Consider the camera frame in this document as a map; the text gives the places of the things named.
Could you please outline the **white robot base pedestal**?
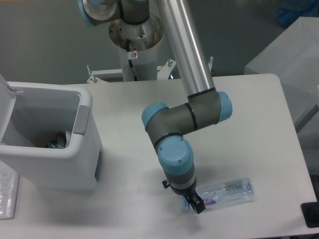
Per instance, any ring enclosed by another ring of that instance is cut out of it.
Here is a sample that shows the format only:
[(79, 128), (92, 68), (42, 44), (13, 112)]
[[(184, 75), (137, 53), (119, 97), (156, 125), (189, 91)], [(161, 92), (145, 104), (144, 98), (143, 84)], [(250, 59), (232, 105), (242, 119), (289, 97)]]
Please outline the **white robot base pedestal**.
[(109, 37), (119, 51), (125, 82), (157, 79), (157, 52), (163, 35), (163, 23), (152, 13), (139, 25), (122, 19), (111, 22)]

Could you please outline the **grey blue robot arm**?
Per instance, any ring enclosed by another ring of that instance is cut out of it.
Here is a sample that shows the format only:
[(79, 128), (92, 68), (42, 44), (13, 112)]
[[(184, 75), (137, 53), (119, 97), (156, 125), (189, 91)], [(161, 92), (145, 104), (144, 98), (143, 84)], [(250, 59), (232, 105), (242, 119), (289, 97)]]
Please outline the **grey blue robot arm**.
[[(110, 23), (109, 35), (123, 49), (124, 84), (141, 85), (137, 96), (146, 101), (152, 97), (178, 100), (180, 105), (168, 107), (164, 102), (152, 103), (142, 113), (142, 121), (158, 156), (166, 179), (165, 188), (182, 196), (183, 207), (202, 213), (207, 206), (214, 208), (226, 203), (224, 187), (196, 190), (196, 173), (192, 148), (184, 136), (232, 115), (228, 95), (216, 90), (208, 66), (203, 61), (201, 46), (193, 19), (185, 0), (159, 0), (161, 19), (151, 15), (147, 0), (80, 0), (84, 21), (96, 26)], [(145, 54), (166, 33), (181, 76), (182, 89), (148, 91), (149, 84), (158, 85), (156, 70), (143, 62)]]

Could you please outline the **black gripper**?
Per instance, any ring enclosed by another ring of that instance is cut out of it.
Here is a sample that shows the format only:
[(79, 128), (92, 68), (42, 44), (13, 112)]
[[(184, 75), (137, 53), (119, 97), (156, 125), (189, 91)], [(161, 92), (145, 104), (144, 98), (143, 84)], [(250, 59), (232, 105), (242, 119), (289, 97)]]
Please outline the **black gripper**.
[(197, 214), (205, 210), (204, 201), (196, 192), (197, 180), (195, 174), (187, 182), (174, 183), (165, 179), (162, 181), (162, 185), (165, 189), (171, 188), (177, 195), (184, 196), (183, 204), (185, 208), (193, 208)]

